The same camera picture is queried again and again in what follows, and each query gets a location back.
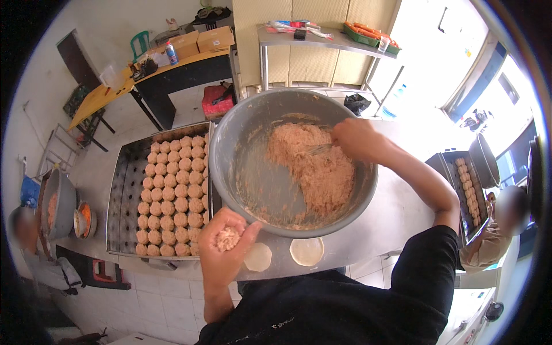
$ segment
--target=cardboard box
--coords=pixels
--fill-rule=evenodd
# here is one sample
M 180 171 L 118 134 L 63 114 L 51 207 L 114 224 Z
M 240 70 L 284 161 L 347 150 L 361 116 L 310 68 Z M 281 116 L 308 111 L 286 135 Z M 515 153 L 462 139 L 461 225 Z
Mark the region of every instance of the cardboard box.
M 195 54 L 199 54 L 198 50 L 198 36 L 199 31 L 192 31 L 189 34 L 176 36 L 171 39 L 169 39 L 169 42 L 174 47 L 174 50 L 176 50 L 176 55 L 179 59 L 183 59 L 188 56 L 192 56 Z
M 199 34 L 199 52 L 206 52 L 234 44 L 234 34 L 229 26 L 223 26 Z

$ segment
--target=person's left hand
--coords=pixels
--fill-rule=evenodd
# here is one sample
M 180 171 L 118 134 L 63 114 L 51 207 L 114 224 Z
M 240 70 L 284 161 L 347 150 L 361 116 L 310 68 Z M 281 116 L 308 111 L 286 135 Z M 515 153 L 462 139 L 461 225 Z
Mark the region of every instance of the person's left hand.
M 224 207 L 218 211 L 199 236 L 199 259 L 203 272 L 205 293 L 216 293 L 227 289 L 236 278 L 245 254 L 255 243 L 262 227 L 256 221 L 246 228 L 245 219 L 239 214 Z M 216 237 L 225 227 L 234 227 L 241 235 L 240 241 L 233 249 L 221 252 L 216 246 Z

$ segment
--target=gray mixing bowl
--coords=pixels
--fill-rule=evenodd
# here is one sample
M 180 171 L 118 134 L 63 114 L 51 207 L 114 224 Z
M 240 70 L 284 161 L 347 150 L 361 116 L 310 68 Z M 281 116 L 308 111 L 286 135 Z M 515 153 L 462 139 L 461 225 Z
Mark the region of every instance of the gray mixing bowl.
M 275 89 L 248 97 L 233 107 L 217 126 L 209 147 L 209 171 L 216 190 L 227 206 L 247 222 L 258 220 L 247 210 L 264 211 L 270 224 L 263 230 L 282 237 L 312 238 L 344 228 L 366 209 L 374 195 L 378 165 L 354 162 L 355 176 L 351 198 L 325 224 L 311 230 L 286 229 L 272 220 L 293 222 L 294 215 L 306 210 L 298 184 L 289 170 L 265 159 L 267 138 L 276 126 L 285 123 L 313 123 L 332 128 L 351 111 L 333 99 L 301 89 Z M 305 221 L 313 221 L 307 216 Z

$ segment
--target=door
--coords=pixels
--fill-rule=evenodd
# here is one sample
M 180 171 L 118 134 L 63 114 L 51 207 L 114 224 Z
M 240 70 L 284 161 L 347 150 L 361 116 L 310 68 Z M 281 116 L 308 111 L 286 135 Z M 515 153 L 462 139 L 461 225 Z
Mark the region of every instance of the door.
M 88 64 L 76 37 L 77 30 L 71 31 L 58 44 L 57 50 L 77 83 L 83 84 L 90 91 L 100 86 L 100 80 Z

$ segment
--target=green chair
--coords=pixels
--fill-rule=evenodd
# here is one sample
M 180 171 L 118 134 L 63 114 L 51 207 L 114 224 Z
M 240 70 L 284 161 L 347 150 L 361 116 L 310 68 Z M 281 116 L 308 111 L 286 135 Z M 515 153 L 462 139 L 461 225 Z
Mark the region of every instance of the green chair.
M 136 48 L 134 47 L 136 40 L 140 43 L 141 53 L 139 54 L 136 54 Z M 132 62 L 136 63 L 136 60 L 150 48 L 150 34 L 147 31 L 140 32 L 130 40 L 130 47 L 134 53 L 134 60 Z

